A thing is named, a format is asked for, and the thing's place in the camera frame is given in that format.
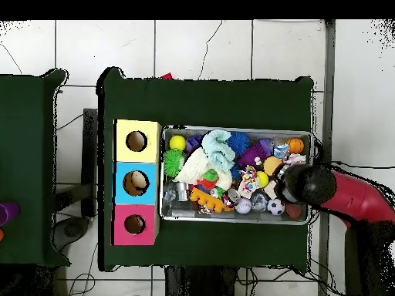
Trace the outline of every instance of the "orange ball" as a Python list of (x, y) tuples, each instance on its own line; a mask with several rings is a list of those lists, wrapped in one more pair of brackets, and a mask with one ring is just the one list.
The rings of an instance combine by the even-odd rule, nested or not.
[(289, 152), (295, 154), (301, 153), (303, 151), (303, 148), (305, 147), (303, 141), (301, 139), (298, 139), (297, 137), (290, 139), (287, 144), (289, 145)]

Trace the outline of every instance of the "green spiky ball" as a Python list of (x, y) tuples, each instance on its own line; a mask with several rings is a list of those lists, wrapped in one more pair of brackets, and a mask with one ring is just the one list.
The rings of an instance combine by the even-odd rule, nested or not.
[(168, 150), (164, 153), (164, 174), (175, 178), (184, 165), (184, 154), (180, 150)]

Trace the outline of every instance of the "purple object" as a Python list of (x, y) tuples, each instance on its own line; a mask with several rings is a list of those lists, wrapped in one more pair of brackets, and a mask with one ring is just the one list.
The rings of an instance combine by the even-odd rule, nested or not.
[(238, 160), (238, 165), (244, 169), (247, 165), (256, 167), (255, 158), (259, 157), (263, 162), (272, 154), (272, 141), (270, 139), (263, 139), (252, 144), (241, 158)]
[(0, 203), (0, 226), (19, 215), (19, 205), (15, 202)]
[(187, 142), (185, 142), (187, 152), (190, 153), (196, 150), (201, 145), (202, 139), (203, 139), (202, 135), (195, 135), (187, 139)]

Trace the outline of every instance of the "round hole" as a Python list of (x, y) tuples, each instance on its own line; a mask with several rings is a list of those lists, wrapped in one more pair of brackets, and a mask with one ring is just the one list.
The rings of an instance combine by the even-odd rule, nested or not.
[(145, 228), (144, 219), (138, 214), (132, 214), (125, 219), (125, 229), (132, 235), (140, 234)]
[(132, 197), (143, 195), (149, 186), (147, 175), (139, 170), (130, 171), (123, 178), (123, 189)]
[(127, 147), (133, 152), (141, 152), (147, 147), (147, 137), (141, 131), (127, 134)]

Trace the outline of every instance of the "green table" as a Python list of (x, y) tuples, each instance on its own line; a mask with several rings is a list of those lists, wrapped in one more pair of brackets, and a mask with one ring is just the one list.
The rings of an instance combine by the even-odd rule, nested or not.
[(154, 246), (110, 245), (113, 120), (136, 119), (192, 126), (310, 131), (313, 82), (177, 81), (125, 79), (108, 68), (97, 83), (99, 96), (99, 266), (294, 265), (306, 271), (308, 227), (270, 224), (160, 222)]
[(2, 226), (0, 264), (69, 264), (51, 244), (56, 171), (53, 104), (66, 71), (44, 76), (0, 75), (0, 202), (20, 215)]

